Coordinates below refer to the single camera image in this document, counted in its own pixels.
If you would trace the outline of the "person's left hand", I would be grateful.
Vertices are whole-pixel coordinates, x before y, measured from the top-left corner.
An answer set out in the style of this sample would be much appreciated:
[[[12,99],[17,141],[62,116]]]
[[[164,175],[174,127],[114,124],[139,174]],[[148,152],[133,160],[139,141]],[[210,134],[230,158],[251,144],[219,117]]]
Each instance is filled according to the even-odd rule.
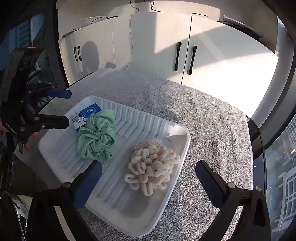
[[[3,142],[4,146],[7,146],[7,133],[8,130],[4,127],[2,123],[0,123],[1,126],[1,142]],[[18,151],[22,154],[24,150],[28,151],[30,149],[30,142],[27,141],[26,143],[18,142]]]

